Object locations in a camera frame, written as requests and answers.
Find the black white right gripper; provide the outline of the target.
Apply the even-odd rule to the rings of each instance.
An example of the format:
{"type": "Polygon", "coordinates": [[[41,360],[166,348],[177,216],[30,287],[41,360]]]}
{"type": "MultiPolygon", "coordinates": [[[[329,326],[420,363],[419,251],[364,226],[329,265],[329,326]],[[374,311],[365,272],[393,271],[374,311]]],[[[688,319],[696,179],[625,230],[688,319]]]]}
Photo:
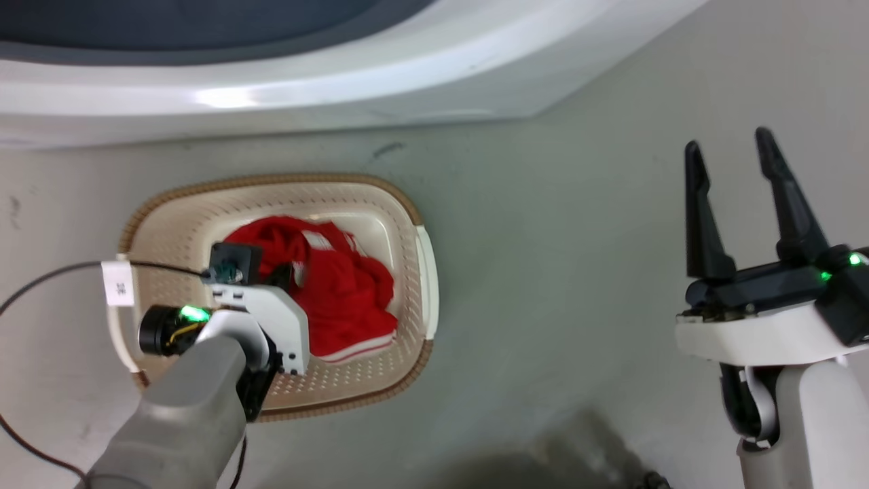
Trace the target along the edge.
{"type": "MultiPolygon", "coordinates": [[[[756,148],[778,219],[778,257],[814,264],[830,245],[772,130],[757,127],[756,148]]],[[[815,306],[832,273],[783,264],[737,272],[715,223],[697,141],[687,143],[684,160],[686,272],[699,280],[676,319],[680,352],[727,365],[804,365],[867,350],[867,337],[845,343],[815,306]]]]}

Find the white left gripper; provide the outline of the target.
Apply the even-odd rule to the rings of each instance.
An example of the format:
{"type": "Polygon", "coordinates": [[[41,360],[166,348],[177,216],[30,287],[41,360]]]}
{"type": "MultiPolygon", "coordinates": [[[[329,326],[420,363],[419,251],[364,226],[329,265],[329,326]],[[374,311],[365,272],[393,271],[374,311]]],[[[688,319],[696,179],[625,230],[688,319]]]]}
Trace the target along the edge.
{"type": "Polygon", "coordinates": [[[304,375],[310,362],[308,317],[285,290],[267,285],[210,286],[220,309],[210,314],[211,338],[239,343],[253,372],[267,369],[273,353],[280,367],[304,375]]]}

